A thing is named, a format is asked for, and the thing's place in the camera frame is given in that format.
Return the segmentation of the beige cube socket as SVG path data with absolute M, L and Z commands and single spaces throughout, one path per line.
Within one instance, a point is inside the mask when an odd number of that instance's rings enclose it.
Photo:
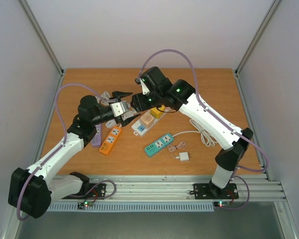
M 140 117 L 140 124 L 144 126 L 145 129 L 151 127 L 153 123 L 154 123 L 154 117 L 149 112 L 146 112 Z

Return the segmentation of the yellow cube socket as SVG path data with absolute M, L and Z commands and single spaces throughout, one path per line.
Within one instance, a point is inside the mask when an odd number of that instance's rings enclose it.
M 149 112 L 155 119 L 159 119 L 163 116 L 164 112 L 162 111 L 159 111 L 157 108 L 152 108 L 150 109 L 150 112 Z

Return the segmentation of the white charger with pink cable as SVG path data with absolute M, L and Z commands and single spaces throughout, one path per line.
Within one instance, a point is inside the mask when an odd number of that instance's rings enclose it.
M 181 141 L 178 145 L 168 145 L 167 146 L 172 158 L 175 158 L 175 159 L 179 159 L 180 161 L 188 161 L 189 160 L 189 154 L 187 151 L 184 151 L 184 152 L 180 152 L 178 154 L 178 156 L 175 156 L 174 155 L 174 152 L 176 150 L 179 150 L 179 149 L 186 149 L 187 148 L 187 144 L 185 141 Z

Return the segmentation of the small white USB charger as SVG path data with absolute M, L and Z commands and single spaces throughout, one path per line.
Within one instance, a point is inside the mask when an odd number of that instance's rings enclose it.
M 112 127 L 114 127 L 114 126 L 116 126 L 116 125 L 117 125 L 117 123 L 116 123 L 116 121 L 115 121 L 114 119 L 109 120 L 109 121 L 107 121 L 107 122 L 105 123 L 105 126 L 106 126 L 107 128 L 112 128 Z

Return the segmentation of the white cube socket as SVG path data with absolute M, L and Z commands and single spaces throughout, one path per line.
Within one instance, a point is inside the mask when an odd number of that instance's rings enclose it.
M 135 112 L 133 111 L 128 111 L 123 114 L 123 120 L 134 120 L 135 118 Z

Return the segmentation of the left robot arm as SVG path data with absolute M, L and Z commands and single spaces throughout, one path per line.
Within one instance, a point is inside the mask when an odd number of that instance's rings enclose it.
M 90 194 L 93 190 L 90 179 L 81 173 L 72 172 L 61 180 L 54 177 L 65 163 L 92 141 L 97 125 L 109 120 L 115 120 L 122 126 L 131 122 L 131 119 L 123 119 L 123 114 L 129 110 L 124 98 L 130 95 L 131 92 L 114 91 L 107 100 L 107 106 L 94 95 L 84 96 L 77 115 L 61 141 L 33 165 L 13 171 L 8 203 L 16 208 L 20 221 L 25 220 L 22 213 L 37 219 L 54 201 L 66 197 L 86 198 Z

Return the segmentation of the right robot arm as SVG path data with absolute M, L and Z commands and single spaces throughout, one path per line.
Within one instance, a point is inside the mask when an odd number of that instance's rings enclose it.
M 247 151 L 253 132 L 231 125 L 205 103 L 187 81 L 179 79 L 172 83 L 159 67 L 151 67 L 140 74 L 136 83 L 142 88 L 141 93 L 132 96 L 131 105 L 137 112 L 169 107 L 194 120 L 217 140 L 221 150 L 215 157 L 217 167 L 208 187 L 214 199 L 226 194 L 230 178 Z

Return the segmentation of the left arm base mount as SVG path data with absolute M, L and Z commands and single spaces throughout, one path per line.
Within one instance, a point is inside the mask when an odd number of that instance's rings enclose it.
M 95 198 L 96 194 L 98 194 L 97 199 L 103 199 L 106 195 L 106 184 L 105 183 L 101 183 L 98 186 L 96 186 L 96 184 L 94 184 L 94 183 L 90 183 L 89 189 L 92 189 L 92 191 L 86 195 L 86 199 Z

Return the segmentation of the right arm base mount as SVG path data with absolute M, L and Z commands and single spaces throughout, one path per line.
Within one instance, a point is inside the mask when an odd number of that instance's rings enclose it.
M 194 195 L 197 200 L 239 199 L 238 189 L 234 183 L 228 183 L 223 189 L 218 188 L 211 182 L 195 183 L 190 194 Z

